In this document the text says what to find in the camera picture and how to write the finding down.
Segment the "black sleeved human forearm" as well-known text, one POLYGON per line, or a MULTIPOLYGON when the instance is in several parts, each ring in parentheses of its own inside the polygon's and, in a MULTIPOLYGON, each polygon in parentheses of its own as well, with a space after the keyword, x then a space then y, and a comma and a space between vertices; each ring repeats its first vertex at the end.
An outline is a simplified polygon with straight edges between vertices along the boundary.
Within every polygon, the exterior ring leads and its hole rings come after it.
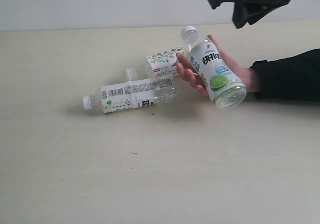
POLYGON ((256 61, 250 67, 259 80, 257 99, 320 101, 320 50, 275 61, 256 61))

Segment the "bare open human hand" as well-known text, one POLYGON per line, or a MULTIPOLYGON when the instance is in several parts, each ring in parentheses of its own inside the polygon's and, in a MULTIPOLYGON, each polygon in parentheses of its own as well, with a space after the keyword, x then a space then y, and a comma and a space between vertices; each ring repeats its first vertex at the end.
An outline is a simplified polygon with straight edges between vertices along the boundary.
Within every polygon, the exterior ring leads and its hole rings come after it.
MULTIPOLYGON (((259 92, 261 90, 260 79, 253 69, 242 68, 230 55, 228 55, 220 46, 217 40, 212 35, 207 36, 217 47, 223 61, 226 65, 243 81, 249 93, 259 92)), ((182 54, 177 53, 177 62, 175 63, 176 69, 180 77, 189 82, 189 84, 197 89, 202 95, 208 96, 201 77, 197 74, 190 62, 182 54)))

